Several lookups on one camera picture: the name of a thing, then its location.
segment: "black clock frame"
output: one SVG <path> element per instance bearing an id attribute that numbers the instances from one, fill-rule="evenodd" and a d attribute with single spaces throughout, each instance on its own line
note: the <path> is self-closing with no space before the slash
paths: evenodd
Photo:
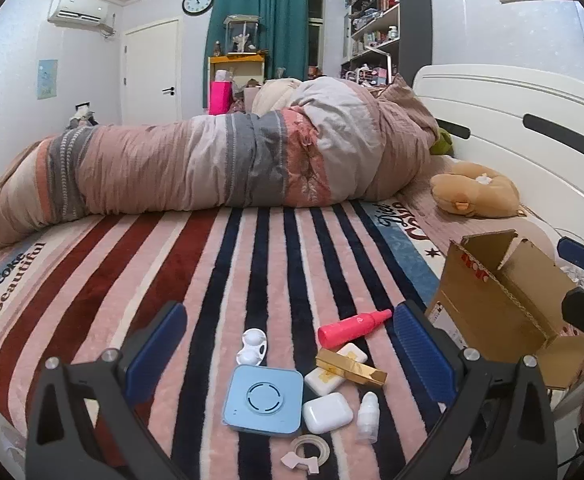
<path id="1" fill-rule="evenodd" d="M 214 6 L 214 0 L 212 0 L 207 7 L 205 7 L 203 10 L 200 10 L 199 12 L 190 12 L 189 10 L 185 10 L 185 0 L 183 0 L 183 2 L 181 3 L 181 7 L 183 9 L 183 12 L 185 12 L 188 16 L 200 16 L 201 14 L 204 14 L 208 10 L 210 10 L 213 6 Z"/>

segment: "rolled comforter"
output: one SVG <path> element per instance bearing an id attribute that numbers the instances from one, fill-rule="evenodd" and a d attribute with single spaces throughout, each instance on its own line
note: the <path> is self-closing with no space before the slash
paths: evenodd
<path id="1" fill-rule="evenodd" d="M 397 78 L 379 99 L 328 77 L 289 108 L 161 126 L 82 126 L 0 179 L 0 247 L 88 214 L 384 200 L 429 161 L 437 123 Z"/>

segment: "bookshelf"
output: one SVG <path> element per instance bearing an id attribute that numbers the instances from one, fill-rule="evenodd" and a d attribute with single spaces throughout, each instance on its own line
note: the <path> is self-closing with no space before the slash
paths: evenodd
<path id="1" fill-rule="evenodd" d="M 412 84 L 432 62 L 431 0 L 350 0 L 345 19 L 342 76 L 363 65 L 386 67 Z M 396 31 L 390 33 L 390 27 Z"/>

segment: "wall clock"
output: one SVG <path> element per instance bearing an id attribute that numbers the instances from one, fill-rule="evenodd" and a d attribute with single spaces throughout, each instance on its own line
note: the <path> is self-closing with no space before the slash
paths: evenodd
<path id="1" fill-rule="evenodd" d="M 190 16 L 198 16 L 212 8 L 214 0 L 183 0 L 183 12 Z"/>

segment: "headboard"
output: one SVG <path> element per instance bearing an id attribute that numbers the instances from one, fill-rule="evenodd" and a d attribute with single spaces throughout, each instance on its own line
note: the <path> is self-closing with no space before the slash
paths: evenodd
<path id="1" fill-rule="evenodd" d="M 507 175 L 524 205 L 584 239 L 584 82 L 459 64 L 422 68 L 413 88 L 455 135 L 454 156 Z"/>

